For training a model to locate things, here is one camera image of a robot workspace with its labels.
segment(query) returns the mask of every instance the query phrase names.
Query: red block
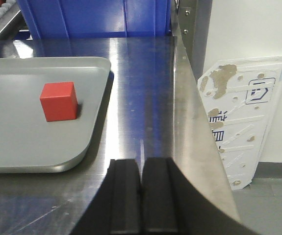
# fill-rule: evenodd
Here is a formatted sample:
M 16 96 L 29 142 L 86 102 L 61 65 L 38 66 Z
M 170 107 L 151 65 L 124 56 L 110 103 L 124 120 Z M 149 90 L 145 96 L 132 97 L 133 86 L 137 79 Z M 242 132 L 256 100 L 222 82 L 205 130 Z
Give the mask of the red block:
M 46 83 L 39 99 L 46 121 L 77 118 L 77 97 L 73 82 Z

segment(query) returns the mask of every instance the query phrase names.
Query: metal countertop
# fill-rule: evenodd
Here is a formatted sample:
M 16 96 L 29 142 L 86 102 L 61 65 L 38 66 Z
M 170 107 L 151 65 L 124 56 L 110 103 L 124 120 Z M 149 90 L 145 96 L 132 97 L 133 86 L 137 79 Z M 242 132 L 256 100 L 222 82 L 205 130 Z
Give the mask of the metal countertop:
M 0 174 L 0 235 L 69 234 L 110 159 L 173 157 L 213 204 L 239 220 L 182 41 L 177 37 L 0 41 L 0 58 L 102 56 L 111 61 L 91 144 L 75 168 Z

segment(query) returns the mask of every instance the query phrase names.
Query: gray tray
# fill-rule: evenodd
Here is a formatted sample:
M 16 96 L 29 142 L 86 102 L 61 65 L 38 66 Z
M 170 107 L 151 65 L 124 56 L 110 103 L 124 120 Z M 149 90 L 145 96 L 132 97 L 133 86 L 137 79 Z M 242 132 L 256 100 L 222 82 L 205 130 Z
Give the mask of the gray tray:
M 110 62 L 100 57 L 0 59 L 0 173 L 61 172 L 78 164 L 92 137 Z M 76 120 L 46 122 L 45 83 L 73 81 Z

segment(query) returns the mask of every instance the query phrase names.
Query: gray floor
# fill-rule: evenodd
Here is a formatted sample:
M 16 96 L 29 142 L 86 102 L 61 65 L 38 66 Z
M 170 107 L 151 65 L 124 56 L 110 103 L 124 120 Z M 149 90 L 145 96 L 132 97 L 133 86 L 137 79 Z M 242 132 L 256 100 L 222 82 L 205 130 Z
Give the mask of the gray floor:
M 246 226 L 262 235 L 282 235 L 282 179 L 254 179 L 233 196 Z

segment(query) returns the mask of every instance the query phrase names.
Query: blue plastic container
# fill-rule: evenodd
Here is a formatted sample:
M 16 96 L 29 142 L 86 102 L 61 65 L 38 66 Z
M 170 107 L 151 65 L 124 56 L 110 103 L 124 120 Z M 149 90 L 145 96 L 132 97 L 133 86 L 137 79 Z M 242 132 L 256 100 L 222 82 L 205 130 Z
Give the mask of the blue plastic container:
M 170 0 L 17 0 L 33 39 L 163 36 Z

